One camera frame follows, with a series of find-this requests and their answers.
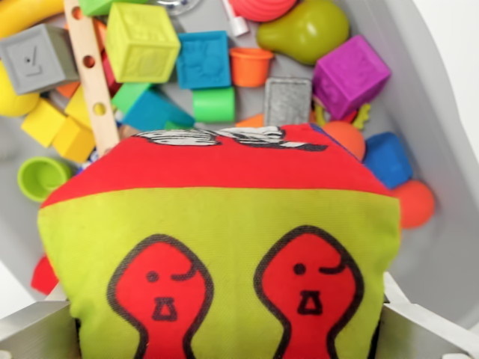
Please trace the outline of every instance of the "orange ball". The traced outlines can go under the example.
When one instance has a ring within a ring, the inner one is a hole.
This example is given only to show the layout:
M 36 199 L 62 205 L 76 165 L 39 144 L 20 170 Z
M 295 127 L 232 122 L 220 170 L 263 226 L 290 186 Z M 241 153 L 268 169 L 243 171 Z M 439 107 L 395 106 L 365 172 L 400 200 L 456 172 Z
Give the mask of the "orange ball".
M 426 224 L 434 214 L 434 194 L 422 182 L 411 179 L 392 190 L 400 201 L 401 227 L 405 229 Z
M 359 161 L 363 160 L 366 153 L 366 142 L 361 132 L 351 123 L 331 121 L 323 126 L 323 130 L 356 156 Z

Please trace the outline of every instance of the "wooden stick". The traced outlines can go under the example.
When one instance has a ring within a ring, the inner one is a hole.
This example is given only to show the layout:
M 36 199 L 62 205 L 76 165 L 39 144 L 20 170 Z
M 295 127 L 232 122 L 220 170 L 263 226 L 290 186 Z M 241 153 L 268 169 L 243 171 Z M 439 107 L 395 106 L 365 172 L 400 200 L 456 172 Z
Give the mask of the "wooden stick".
M 97 150 L 103 156 L 119 141 L 108 85 L 103 72 L 93 19 L 82 14 L 78 0 L 64 0 L 73 53 L 95 135 Z

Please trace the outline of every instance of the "red cartoon figure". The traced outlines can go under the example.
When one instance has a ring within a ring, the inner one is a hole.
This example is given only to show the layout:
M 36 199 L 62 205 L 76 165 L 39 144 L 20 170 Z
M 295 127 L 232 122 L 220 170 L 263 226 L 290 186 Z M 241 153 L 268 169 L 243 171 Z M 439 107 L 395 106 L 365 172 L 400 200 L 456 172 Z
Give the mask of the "red cartoon figure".
M 335 238 L 317 227 L 297 227 L 263 258 L 254 285 L 284 327 L 275 358 L 338 358 L 335 338 L 361 303 L 364 284 Z
M 193 335 L 210 309 L 213 282 L 183 243 L 155 235 L 126 256 L 108 300 L 140 333 L 135 358 L 194 358 Z

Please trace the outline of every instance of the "green block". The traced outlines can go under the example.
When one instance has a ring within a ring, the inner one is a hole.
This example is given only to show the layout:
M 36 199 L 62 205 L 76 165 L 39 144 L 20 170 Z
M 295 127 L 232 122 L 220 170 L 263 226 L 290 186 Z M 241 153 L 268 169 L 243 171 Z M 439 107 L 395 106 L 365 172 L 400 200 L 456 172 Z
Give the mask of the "green block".
M 234 88 L 194 90 L 193 111 L 197 122 L 234 122 Z
M 144 4 L 148 0 L 80 0 L 80 8 L 87 16 L 108 15 L 114 2 Z
M 147 82 L 130 82 L 128 84 L 123 84 L 113 97 L 112 103 L 117 106 L 120 111 L 126 114 L 141 94 L 150 87 L 151 84 Z

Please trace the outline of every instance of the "gray rubber cube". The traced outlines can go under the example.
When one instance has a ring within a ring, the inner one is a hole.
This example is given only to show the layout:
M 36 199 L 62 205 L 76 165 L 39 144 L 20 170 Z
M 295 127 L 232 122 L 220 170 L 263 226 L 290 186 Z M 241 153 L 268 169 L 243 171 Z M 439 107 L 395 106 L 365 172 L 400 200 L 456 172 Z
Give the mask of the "gray rubber cube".
M 0 58 L 18 94 L 79 79 L 68 32 L 41 24 L 0 41 Z
M 269 78 L 264 103 L 265 126 L 307 123 L 311 112 L 312 88 L 308 79 Z

